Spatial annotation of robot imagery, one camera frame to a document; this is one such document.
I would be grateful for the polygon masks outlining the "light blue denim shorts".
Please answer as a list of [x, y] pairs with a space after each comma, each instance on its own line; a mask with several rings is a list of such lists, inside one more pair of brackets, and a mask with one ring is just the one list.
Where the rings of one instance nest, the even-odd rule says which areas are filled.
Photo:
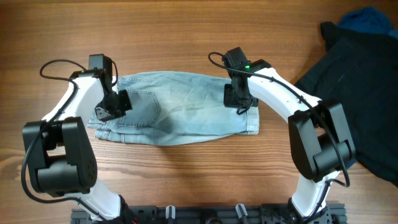
[[256, 135], [259, 110], [238, 115], [223, 104], [229, 78], [188, 72], [143, 72], [123, 76], [132, 108], [126, 115], [100, 121], [93, 114], [88, 127], [98, 139], [128, 144], [176, 146], [212, 141], [234, 134]]

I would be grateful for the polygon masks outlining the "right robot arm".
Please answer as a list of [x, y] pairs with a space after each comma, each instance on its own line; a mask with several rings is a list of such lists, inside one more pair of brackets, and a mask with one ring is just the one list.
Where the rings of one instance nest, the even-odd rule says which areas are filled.
[[326, 202], [332, 184], [349, 187], [347, 168], [356, 152], [342, 105], [299, 90], [265, 60], [248, 60], [239, 47], [221, 60], [231, 79], [224, 87], [225, 107], [241, 115], [263, 101], [289, 126], [290, 153], [300, 173], [297, 188], [285, 205], [262, 205], [262, 220], [346, 223], [345, 206]]

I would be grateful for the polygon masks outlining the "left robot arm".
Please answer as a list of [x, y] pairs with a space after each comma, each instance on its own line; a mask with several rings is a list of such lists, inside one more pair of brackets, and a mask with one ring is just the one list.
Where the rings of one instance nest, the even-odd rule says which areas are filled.
[[94, 223], [137, 223], [119, 194], [98, 178], [98, 166], [86, 126], [92, 114], [105, 122], [131, 110], [125, 90], [118, 90], [117, 66], [103, 54], [89, 56], [66, 79], [67, 92], [56, 107], [22, 130], [25, 156], [21, 169], [24, 193], [44, 203], [76, 202]]

